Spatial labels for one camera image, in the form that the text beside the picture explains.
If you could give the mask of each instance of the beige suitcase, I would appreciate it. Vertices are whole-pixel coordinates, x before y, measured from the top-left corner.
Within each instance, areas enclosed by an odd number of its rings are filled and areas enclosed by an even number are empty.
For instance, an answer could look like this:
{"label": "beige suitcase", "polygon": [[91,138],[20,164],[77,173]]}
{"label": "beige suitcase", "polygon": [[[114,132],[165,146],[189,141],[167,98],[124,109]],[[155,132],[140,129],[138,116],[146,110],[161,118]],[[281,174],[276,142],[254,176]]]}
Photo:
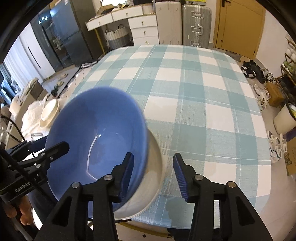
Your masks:
{"label": "beige suitcase", "polygon": [[156,2],[159,44],[182,45],[182,7],[180,2]]}

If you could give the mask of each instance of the hand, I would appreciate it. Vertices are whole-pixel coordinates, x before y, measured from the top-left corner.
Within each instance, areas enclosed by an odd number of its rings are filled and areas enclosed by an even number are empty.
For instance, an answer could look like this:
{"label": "hand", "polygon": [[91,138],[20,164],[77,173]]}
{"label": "hand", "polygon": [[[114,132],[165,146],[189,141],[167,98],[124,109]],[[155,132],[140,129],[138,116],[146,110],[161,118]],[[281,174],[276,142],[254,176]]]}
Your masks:
{"label": "hand", "polygon": [[[3,203],[3,208],[7,217],[14,218],[17,215],[17,211],[12,205]],[[33,223],[33,215],[28,196],[23,196],[21,198],[19,208],[22,213],[22,216],[20,217],[22,225],[31,225]]]}

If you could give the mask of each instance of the drawer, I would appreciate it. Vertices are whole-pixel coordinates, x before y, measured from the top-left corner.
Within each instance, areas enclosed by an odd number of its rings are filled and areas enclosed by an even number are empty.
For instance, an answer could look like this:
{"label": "drawer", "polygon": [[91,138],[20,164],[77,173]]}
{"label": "drawer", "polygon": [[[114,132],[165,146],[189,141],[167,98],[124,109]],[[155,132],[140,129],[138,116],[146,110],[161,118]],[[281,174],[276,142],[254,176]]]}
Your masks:
{"label": "drawer", "polygon": [[157,26],[156,15],[129,18],[128,24],[130,29]]}
{"label": "drawer", "polygon": [[90,20],[89,22],[86,23],[86,27],[87,27],[87,30],[90,31],[112,22],[113,22],[112,14],[109,13],[104,16]]}
{"label": "drawer", "polygon": [[131,29],[131,33],[133,38],[158,37],[157,27],[135,28]]}
{"label": "drawer", "polygon": [[131,17],[141,16],[141,15],[143,15],[142,6],[128,7],[122,10],[117,10],[115,12],[112,12],[114,22],[120,19],[131,18]]}
{"label": "drawer", "polygon": [[133,39],[135,45],[148,45],[148,44],[159,44],[157,36],[154,37],[144,37],[144,38],[135,38]]}

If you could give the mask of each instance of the door frame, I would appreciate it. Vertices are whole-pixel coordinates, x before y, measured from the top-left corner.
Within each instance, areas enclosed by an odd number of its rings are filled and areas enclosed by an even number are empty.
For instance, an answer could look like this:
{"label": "door frame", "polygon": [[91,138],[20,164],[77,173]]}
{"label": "door frame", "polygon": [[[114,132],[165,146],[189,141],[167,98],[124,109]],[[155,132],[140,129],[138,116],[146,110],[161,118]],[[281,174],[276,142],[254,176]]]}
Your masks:
{"label": "door frame", "polygon": [[[219,30],[219,20],[220,20],[220,8],[221,8],[221,5],[222,5],[222,0],[217,0],[216,1],[216,18],[215,18],[214,38],[213,38],[214,48],[216,48],[217,38],[218,38],[218,30]],[[262,34],[263,34],[266,9],[264,8],[264,10],[265,11],[264,11],[264,14],[262,16],[262,22],[261,22],[261,32],[260,32],[260,35],[259,35],[259,38],[258,38],[258,42],[257,42],[257,45],[256,45],[255,54],[253,55],[253,58],[252,59],[255,59],[256,56],[257,56],[257,52],[258,52],[259,45],[260,45],[261,38],[262,38]]]}

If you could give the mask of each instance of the teal and white tablecloth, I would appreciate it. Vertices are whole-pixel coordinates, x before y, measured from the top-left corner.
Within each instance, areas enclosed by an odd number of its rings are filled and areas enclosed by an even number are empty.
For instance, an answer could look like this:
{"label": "teal and white tablecloth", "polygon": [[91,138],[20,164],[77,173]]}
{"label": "teal and white tablecloth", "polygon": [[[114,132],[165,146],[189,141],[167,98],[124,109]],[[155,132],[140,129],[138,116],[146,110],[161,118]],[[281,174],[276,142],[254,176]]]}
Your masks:
{"label": "teal and white tablecloth", "polygon": [[71,98],[102,85],[124,90],[138,102],[166,160],[161,193],[136,221],[190,228],[194,204],[181,197],[172,163],[176,152],[211,181],[236,182],[260,213],[271,187],[268,139],[253,91],[235,60],[180,45],[120,48],[91,69]]}

